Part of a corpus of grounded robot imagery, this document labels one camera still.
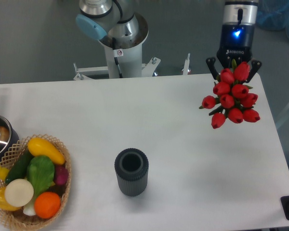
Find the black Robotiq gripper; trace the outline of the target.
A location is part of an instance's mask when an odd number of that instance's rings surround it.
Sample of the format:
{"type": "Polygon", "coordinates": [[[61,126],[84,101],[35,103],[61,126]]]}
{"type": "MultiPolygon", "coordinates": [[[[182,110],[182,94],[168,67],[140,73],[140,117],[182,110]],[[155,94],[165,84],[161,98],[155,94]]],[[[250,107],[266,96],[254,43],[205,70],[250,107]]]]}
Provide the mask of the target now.
{"type": "MultiPolygon", "coordinates": [[[[252,59],[252,42],[255,26],[253,25],[238,25],[238,24],[223,24],[221,30],[220,46],[217,51],[217,58],[223,68],[231,68],[232,60],[235,59],[237,64],[241,62],[249,62],[252,59]]],[[[215,68],[215,57],[206,59],[207,67],[213,77],[218,80],[220,74],[215,68]]],[[[253,59],[251,61],[251,69],[248,78],[245,82],[250,82],[255,74],[262,66],[262,62],[253,59]]]]}

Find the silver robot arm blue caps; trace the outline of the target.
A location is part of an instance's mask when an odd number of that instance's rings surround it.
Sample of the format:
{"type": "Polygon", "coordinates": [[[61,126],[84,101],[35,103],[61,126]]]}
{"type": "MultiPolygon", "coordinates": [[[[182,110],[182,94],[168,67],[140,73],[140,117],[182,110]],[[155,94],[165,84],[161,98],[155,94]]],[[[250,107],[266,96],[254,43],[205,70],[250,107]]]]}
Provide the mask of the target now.
{"type": "MultiPolygon", "coordinates": [[[[142,62],[143,43],[148,36],[147,21],[135,12],[130,0],[81,0],[76,24],[80,31],[104,47],[109,78],[153,77],[160,59],[142,62]]],[[[220,47],[216,57],[206,64],[213,77],[218,72],[214,63],[223,68],[252,59],[251,46],[258,1],[227,0],[224,3],[220,47]]]]}

